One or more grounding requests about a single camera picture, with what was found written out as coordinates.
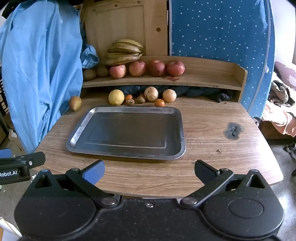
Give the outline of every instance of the floor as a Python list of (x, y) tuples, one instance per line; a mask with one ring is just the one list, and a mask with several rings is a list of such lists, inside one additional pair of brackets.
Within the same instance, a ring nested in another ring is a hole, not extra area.
[[(272, 186), (273, 191), (285, 210), (285, 219), (278, 233), (282, 241), (296, 240), (296, 178), (291, 177), (292, 171), (296, 168), (296, 162), (292, 160), (289, 153), (283, 150), (283, 147), (288, 142), (287, 140), (269, 142), (284, 175), (282, 182)], [(3, 148), (11, 148), (14, 155), (21, 155), (19, 148), (11, 142), (5, 142), (1, 146), (1, 149)], [(31, 176), (35, 173), (34, 170), (31, 170)], [(13, 217), (14, 209), (29, 185), (30, 181), (14, 183), (3, 185), (0, 190), (0, 216), (16, 227), (17, 225)]]

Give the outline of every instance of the bunch of bananas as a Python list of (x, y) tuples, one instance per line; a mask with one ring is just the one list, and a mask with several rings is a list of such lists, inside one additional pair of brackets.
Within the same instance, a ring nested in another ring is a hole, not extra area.
[(142, 55), (142, 44), (131, 39), (119, 39), (108, 49), (106, 65), (113, 66), (134, 62)]

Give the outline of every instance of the metal tray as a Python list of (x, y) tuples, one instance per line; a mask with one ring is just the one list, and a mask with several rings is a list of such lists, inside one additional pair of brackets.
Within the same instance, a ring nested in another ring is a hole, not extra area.
[(91, 108), (67, 140), (71, 152), (173, 160), (185, 152), (181, 113), (172, 107)]

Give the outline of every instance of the screw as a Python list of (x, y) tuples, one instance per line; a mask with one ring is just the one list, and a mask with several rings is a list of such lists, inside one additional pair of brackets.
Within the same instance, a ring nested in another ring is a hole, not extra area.
[(194, 197), (185, 197), (181, 201), (188, 206), (197, 204), (197, 200)]
[(112, 197), (105, 197), (103, 200), (102, 200), (102, 204), (104, 205), (114, 205), (116, 203), (116, 199), (112, 198)]
[(148, 202), (145, 203), (145, 206), (146, 207), (154, 207), (153, 203), (148, 203)]

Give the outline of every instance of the wooden tabletop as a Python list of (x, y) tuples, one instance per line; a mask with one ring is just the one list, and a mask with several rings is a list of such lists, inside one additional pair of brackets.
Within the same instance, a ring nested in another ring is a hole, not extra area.
[[(115, 194), (145, 197), (184, 197), (203, 184), (194, 174), (194, 163), (201, 159), (219, 169), (226, 167), (236, 174), (258, 169), (269, 184), (283, 179), (283, 174), (269, 145), (254, 121), (239, 103), (215, 103), (200, 98), (177, 98), (166, 106), (178, 108), (182, 114), (186, 152), (174, 161), (112, 158), (71, 153), (66, 141), (83, 114), (91, 107), (108, 105), (106, 94), (89, 95), (76, 112), (68, 111), (53, 126), (36, 151), (46, 155), (43, 166), (52, 173), (85, 168), (102, 159), (106, 171), (96, 184)], [(224, 130), (229, 122), (243, 128), (238, 140), (227, 139)]]

